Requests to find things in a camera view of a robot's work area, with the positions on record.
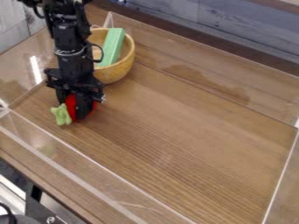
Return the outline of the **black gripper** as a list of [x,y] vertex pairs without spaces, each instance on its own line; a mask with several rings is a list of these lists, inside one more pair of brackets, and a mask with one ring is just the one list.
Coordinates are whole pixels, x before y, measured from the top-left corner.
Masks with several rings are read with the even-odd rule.
[[62,54],[56,52],[58,67],[45,68],[46,86],[56,90],[58,103],[74,94],[74,115],[82,120],[93,110],[93,101],[104,101],[102,83],[93,75],[92,52]]

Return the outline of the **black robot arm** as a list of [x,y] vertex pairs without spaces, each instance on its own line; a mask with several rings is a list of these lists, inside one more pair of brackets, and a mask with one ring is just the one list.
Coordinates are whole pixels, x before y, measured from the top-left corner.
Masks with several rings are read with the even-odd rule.
[[58,66],[45,68],[46,86],[56,91],[60,104],[68,109],[69,118],[82,120],[104,101],[102,82],[94,77],[94,64],[104,59],[93,58],[89,42],[89,21],[84,6],[92,0],[17,0],[32,8],[34,15],[45,21],[53,40],[53,54]]

